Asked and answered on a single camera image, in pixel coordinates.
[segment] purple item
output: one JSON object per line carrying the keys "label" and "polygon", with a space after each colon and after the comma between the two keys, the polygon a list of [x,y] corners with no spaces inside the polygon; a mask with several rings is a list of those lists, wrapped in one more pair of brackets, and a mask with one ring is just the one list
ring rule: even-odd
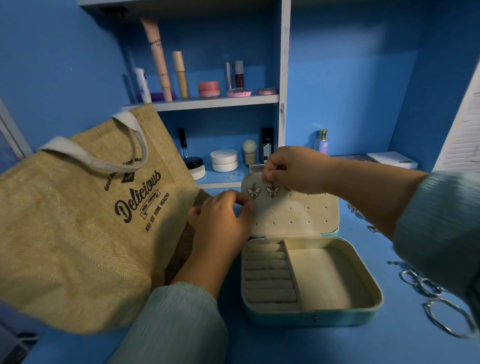
{"label": "purple item", "polygon": [[[152,97],[152,102],[165,101],[165,98],[163,97],[163,92],[152,92],[150,96]],[[175,100],[176,98],[177,94],[175,93],[175,91],[172,91],[172,99]],[[141,94],[137,94],[137,101],[143,102]]]}

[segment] jewelry box lid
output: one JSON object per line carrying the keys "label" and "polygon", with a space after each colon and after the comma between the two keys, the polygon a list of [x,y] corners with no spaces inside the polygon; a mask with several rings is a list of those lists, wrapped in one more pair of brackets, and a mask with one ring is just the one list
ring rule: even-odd
{"label": "jewelry box lid", "polygon": [[301,194],[262,181],[262,173],[247,175],[241,191],[254,203],[252,236],[328,234],[338,228],[338,197]]}

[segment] earring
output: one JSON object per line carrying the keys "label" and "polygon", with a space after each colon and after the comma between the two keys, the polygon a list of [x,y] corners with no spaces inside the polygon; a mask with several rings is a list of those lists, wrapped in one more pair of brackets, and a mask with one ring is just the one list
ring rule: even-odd
{"label": "earring", "polygon": [[256,199],[260,193],[260,187],[255,188],[256,183],[254,182],[252,188],[247,188],[247,192],[251,198]]}
{"label": "earring", "polygon": [[279,186],[274,187],[273,182],[270,182],[270,186],[271,187],[267,187],[267,192],[268,192],[268,195],[271,198],[274,198],[276,196],[276,194],[278,193],[278,190],[280,189],[280,187]]}

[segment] hand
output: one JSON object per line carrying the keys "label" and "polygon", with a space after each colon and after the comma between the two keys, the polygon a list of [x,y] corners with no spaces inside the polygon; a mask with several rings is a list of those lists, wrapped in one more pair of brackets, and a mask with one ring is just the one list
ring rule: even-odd
{"label": "hand", "polygon": [[302,146],[283,146],[265,163],[262,179],[304,194],[322,194],[340,161]]}
{"label": "hand", "polygon": [[[243,206],[238,218],[233,212],[235,203]],[[192,255],[211,255],[231,264],[250,236],[252,210],[249,197],[235,190],[209,197],[201,207],[190,209],[188,222],[195,229]]]}

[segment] pink compact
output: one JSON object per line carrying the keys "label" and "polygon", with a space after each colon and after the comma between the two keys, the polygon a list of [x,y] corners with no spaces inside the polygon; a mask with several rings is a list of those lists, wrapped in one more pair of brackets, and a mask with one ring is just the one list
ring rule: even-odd
{"label": "pink compact", "polygon": [[259,89],[257,89],[257,95],[260,95],[260,96],[276,95],[276,87],[259,88]]}
{"label": "pink compact", "polygon": [[243,87],[232,88],[227,91],[227,97],[246,97],[251,95],[252,92],[245,90]]}
{"label": "pink compact", "polygon": [[218,81],[199,82],[198,94],[200,98],[219,97],[220,87],[218,87]]}

